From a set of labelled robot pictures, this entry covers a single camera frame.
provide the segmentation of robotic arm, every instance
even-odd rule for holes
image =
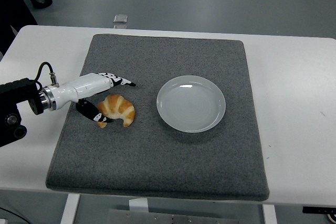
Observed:
[[[51,85],[42,88],[38,82],[41,68],[49,65]],[[35,80],[28,78],[0,85],[0,147],[23,138],[27,129],[21,125],[22,118],[17,104],[28,101],[32,111],[42,114],[45,109],[59,110],[68,102],[76,102],[76,109],[93,121],[112,122],[85,98],[104,92],[117,85],[135,86],[135,83],[111,73],[89,73],[59,85],[51,65],[41,64]]]

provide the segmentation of small clear object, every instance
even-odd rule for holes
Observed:
[[[113,21],[113,23],[126,23],[126,22],[127,22],[127,15],[116,15]]]

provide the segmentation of gray floor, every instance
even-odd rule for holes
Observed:
[[[129,16],[128,29],[197,31],[210,33],[330,37],[336,39],[336,0],[53,0],[46,9],[34,9],[25,0],[40,25],[113,27],[116,14]],[[0,207],[22,214],[32,223],[59,223],[66,195],[0,191]],[[105,209],[125,198],[84,196],[76,223],[103,220]],[[154,211],[202,212],[213,215],[213,207],[190,201],[153,202]],[[242,215],[249,211],[239,209]],[[230,208],[216,205],[223,218]],[[276,206],[278,223],[329,223],[323,215],[304,215],[301,207]],[[259,210],[250,217],[258,220]],[[9,223],[24,223],[0,210]]]

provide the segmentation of metal plate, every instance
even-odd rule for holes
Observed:
[[[238,220],[110,209],[107,224],[238,224]]]

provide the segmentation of black cable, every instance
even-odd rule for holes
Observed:
[[[51,66],[50,63],[48,63],[48,62],[46,62],[46,61],[41,63],[41,65],[40,65],[40,67],[38,68],[38,71],[37,71],[37,76],[36,76],[36,78],[34,79],[34,81],[39,85],[38,92],[40,92],[40,91],[42,90],[42,85],[41,85],[40,82],[38,82],[38,79],[40,78],[41,73],[42,73],[42,68],[43,68],[45,65],[47,65],[47,66],[49,67],[50,73],[53,73],[53,72],[54,72],[54,71],[53,71],[53,68],[52,68],[52,66]]]
[[[7,209],[5,209],[5,208],[2,208],[2,207],[0,207],[0,209],[4,210],[4,211],[6,211],[6,212],[10,212],[12,215],[17,216],[17,217],[19,217],[20,219],[23,219],[23,220],[24,220],[25,222],[27,222],[28,224],[30,224],[30,222],[29,222],[28,220],[26,220],[25,218],[21,217],[20,215],[17,215],[16,213],[14,213],[14,212],[12,212],[12,211],[9,211],[9,210],[7,210]]]
[[[36,76],[36,78],[35,78],[35,81],[38,81],[38,79],[40,78],[40,75],[41,75],[41,72],[42,72],[42,68],[45,66],[45,65],[48,65],[48,67],[49,67],[49,70],[50,70],[50,73],[52,73],[53,72],[53,68],[52,68],[52,66],[50,65],[50,63],[48,63],[48,62],[42,62],[42,64],[40,65],[40,67],[38,68],[38,72],[37,72],[37,76]]]

